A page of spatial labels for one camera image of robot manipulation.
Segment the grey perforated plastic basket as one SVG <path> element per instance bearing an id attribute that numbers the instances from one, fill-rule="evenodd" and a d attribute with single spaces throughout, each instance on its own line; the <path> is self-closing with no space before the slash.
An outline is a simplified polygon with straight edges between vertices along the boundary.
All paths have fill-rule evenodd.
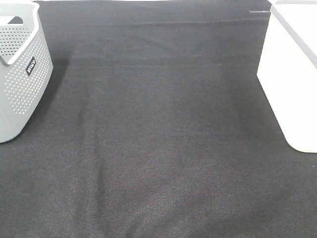
<path id="1" fill-rule="evenodd" d="M 14 139 L 36 109 L 53 63 L 31 0 L 0 2 L 0 141 Z"/>

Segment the black fabric table cover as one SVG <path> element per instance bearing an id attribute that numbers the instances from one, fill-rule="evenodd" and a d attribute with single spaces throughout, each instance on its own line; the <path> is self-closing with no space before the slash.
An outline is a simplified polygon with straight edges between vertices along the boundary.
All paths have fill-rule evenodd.
<path id="1" fill-rule="evenodd" d="M 256 76 L 269 2 L 39 5 L 54 68 L 0 146 L 1 237 L 316 237 L 317 156 Z"/>

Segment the white plastic storage bin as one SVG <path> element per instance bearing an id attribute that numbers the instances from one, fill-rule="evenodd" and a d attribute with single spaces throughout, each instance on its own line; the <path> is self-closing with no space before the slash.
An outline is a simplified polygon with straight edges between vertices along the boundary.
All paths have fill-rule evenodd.
<path id="1" fill-rule="evenodd" d="M 277 0 L 270 8 L 257 77 L 287 143 L 317 151 L 317 2 Z"/>

